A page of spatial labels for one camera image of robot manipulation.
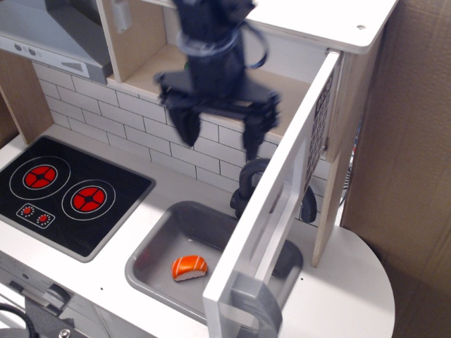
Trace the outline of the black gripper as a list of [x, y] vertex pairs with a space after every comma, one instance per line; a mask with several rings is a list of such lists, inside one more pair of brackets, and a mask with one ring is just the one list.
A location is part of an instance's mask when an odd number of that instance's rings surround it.
[[245, 123], [242, 140], [247, 160], [255, 159], [265, 134], [278, 126], [278, 93], [247, 76], [242, 42], [181, 46], [187, 53], [185, 68], [154, 78], [180, 138], [194, 146], [200, 113], [237, 118]]

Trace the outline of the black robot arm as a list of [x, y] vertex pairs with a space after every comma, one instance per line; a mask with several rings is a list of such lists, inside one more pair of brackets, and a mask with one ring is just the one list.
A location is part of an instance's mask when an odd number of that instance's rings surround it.
[[278, 124], [278, 93], [255, 82], [245, 63], [242, 30], [252, 1], [176, 1], [181, 30], [177, 46], [187, 56], [182, 71], [158, 73], [166, 107], [180, 138], [193, 146], [200, 114], [242, 120], [247, 159], [257, 157], [265, 134]]

